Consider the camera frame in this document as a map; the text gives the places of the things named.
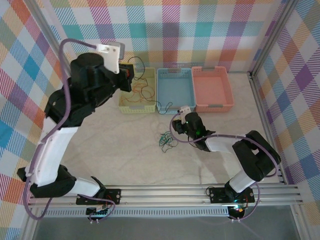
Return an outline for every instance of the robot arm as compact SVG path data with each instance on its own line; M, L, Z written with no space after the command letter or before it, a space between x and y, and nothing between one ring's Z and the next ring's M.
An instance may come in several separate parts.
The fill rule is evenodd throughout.
M95 177L92 177L95 182L76 178L60 162L84 118L111 98L117 89L131 91L131 82L134 78L133 65L119 64L118 57L113 59L112 64L109 63L110 58L108 59L108 65L112 66L112 71L105 67L104 58L96 53L81 54L71 62L71 77L68 79L71 111L68 119L45 144L41 145L32 174L29 175L30 166L17 171L23 181L30 177L30 191L35 198L86 195L106 199L106 195L112 195ZM59 89L48 99L40 139L57 125L65 111L66 97L64 90Z
M179 112L181 119L172 122L173 129L178 134L186 134L193 140L200 139L195 142L198 149L206 152L215 152L217 150L217 141L211 137L202 139L205 136L214 134L215 131L207 130L199 115L196 112L191 112L189 107L182 107ZM265 148L277 164L281 162L278 153L259 132L250 131L245 137ZM245 139L237 141L232 145L232 148L240 161L242 170L225 184L224 189L210 190L214 195L211 198L212 203L215 200L220 201L220 203L242 202L243 195L250 195L252 192L250 187L256 182L260 182L275 168L274 163L264 151Z

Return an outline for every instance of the blue basket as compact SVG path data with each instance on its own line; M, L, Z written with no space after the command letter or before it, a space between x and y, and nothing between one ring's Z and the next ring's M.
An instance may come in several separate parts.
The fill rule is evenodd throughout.
M176 114L183 106L193 111L196 107L195 89L191 68L159 68L157 70L157 102L160 114L166 112L168 103L172 103L166 114Z

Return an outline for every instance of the basket handle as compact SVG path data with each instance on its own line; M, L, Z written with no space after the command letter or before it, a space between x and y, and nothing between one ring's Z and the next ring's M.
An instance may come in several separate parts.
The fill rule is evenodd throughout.
M209 104L208 108L223 108L223 104Z
M181 68L168 68L169 74L178 74L178 73L181 73L181 71L182 71Z
M130 109L145 109L144 105L138 105L138 106L129 106Z
M203 66L202 67L202 71L212 71L214 69L215 69L214 66Z

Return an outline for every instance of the pink basket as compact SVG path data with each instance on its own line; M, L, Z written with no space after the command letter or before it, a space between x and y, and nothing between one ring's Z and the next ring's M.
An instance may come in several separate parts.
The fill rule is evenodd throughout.
M192 67L192 78L196 112L228 112L235 105L225 67L194 66Z

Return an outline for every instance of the plastic basket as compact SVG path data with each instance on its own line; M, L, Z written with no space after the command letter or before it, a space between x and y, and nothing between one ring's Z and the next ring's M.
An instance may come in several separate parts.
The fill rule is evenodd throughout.
M176 114L178 109L196 107L191 68L159 68L157 70L157 108L160 114ZM166 106L172 103L166 112Z
M196 112L228 112L235 105L225 67L194 66L192 67L192 78L196 99Z
M136 68L134 70L135 77L139 78L143 74L143 71L143 68ZM148 87L144 87L142 92L149 101L142 98L139 93L120 91L118 106L123 114L145 114L154 113L156 111L156 69L153 67L146 67L142 79L133 79L131 86L133 88L136 84L145 85L145 79L147 80Z

